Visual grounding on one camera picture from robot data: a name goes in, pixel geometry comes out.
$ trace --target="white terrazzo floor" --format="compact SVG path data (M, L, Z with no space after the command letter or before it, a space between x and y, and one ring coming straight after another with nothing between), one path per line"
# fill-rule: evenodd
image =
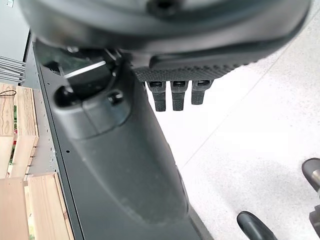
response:
M215 80L203 105L191 105L189 89L184 111L173 112L168 89L167 111L156 113L215 240L247 240L236 221L243 210L279 240L319 239L309 213L320 201L301 171L320 157L319 9L316 0L287 46Z

